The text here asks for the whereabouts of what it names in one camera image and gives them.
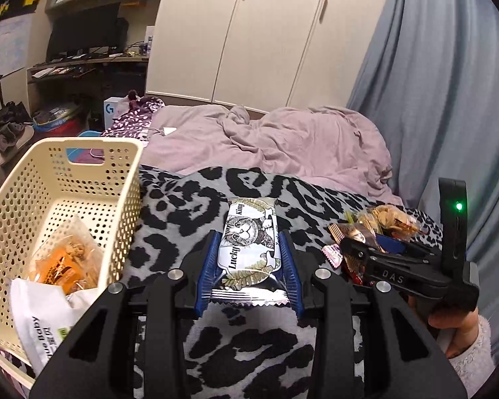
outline candy wrapper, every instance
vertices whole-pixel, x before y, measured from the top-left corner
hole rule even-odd
[[[224,234],[218,249],[221,269],[211,292],[217,302],[285,304],[275,199],[230,200]]]
[[[103,252],[81,219],[63,222],[30,259],[23,279],[62,287],[65,294],[98,284]]]
[[[337,269],[340,267],[340,264],[342,264],[342,260],[344,257],[342,256],[342,253],[340,252],[340,246],[338,245],[329,245],[329,246],[324,246],[321,251],[329,261],[329,263],[333,266],[334,269]]]

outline human hand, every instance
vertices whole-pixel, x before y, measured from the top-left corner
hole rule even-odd
[[[409,297],[409,306],[416,312],[416,298]],[[455,308],[441,308],[429,315],[429,325],[431,327],[444,330],[454,328],[455,334],[449,344],[445,355],[447,358],[454,358],[468,349],[479,335],[479,309],[473,312],[466,312]]]

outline beige basket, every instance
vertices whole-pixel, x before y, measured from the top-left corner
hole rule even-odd
[[[67,149],[102,149],[102,164],[71,163]],[[8,279],[68,217],[78,215],[104,249],[98,287],[120,279],[140,211],[142,144],[131,138],[50,138],[37,142],[0,189],[0,348],[28,363],[12,324]],[[0,358],[28,387],[33,380]]]

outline wardrobe handle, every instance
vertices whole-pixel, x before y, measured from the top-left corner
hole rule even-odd
[[[325,11],[326,11],[326,9],[327,9],[327,2],[328,2],[328,1],[329,1],[329,0],[324,0],[324,1],[323,1],[323,6],[322,6],[322,8],[321,8],[321,13],[320,13],[320,23],[323,21],[323,16],[325,15]]]

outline blue curtain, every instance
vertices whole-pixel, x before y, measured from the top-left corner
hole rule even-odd
[[[349,100],[392,156],[394,193],[439,218],[466,180],[468,259],[499,358],[499,12],[491,0],[387,0]]]

